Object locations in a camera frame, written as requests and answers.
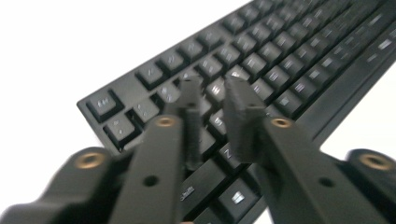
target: white background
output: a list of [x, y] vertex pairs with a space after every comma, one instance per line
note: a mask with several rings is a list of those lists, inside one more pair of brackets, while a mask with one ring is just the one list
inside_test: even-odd
[[[246, 2], [1, 1], [0, 213], [35, 200], [74, 152], [101, 146], [78, 100]], [[393, 66], [324, 151], [396, 158], [395, 75]]]

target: black keyboard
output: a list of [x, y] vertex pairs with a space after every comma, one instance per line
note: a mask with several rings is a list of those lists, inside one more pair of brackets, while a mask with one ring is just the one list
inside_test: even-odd
[[266, 204], [252, 172], [230, 153], [224, 77], [240, 77], [266, 116], [296, 120], [321, 145], [396, 60], [396, 1], [259, 0], [105, 85], [78, 108], [114, 154], [134, 150], [145, 125], [180, 96], [182, 78], [202, 85], [204, 164], [183, 182], [185, 220], [251, 223]]

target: white surface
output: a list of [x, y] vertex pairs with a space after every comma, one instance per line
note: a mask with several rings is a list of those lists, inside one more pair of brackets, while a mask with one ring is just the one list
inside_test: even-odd
[[[101, 146], [78, 100], [246, 2], [1, 1], [0, 213], [35, 200], [74, 152]], [[368, 147], [396, 158], [395, 70], [323, 150], [344, 158]]]

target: keyboard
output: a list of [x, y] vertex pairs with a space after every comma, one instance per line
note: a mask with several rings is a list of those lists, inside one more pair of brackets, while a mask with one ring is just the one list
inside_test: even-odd
[[233, 158], [222, 121], [224, 77], [245, 79], [267, 105], [320, 145], [394, 63], [395, 1], [253, 1], [78, 102], [114, 154], [177, 100], [182, 78], [202, 85], [204, 164], [183, 182], [185, 220], [251, 223], [265, 208], [252, 172]]

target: spacebar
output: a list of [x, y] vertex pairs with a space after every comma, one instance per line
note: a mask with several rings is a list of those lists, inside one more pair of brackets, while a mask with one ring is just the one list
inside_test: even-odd
[[298, 119], [315, 140], [356, 91], [396, 49], [396, 22], [383, 32]]

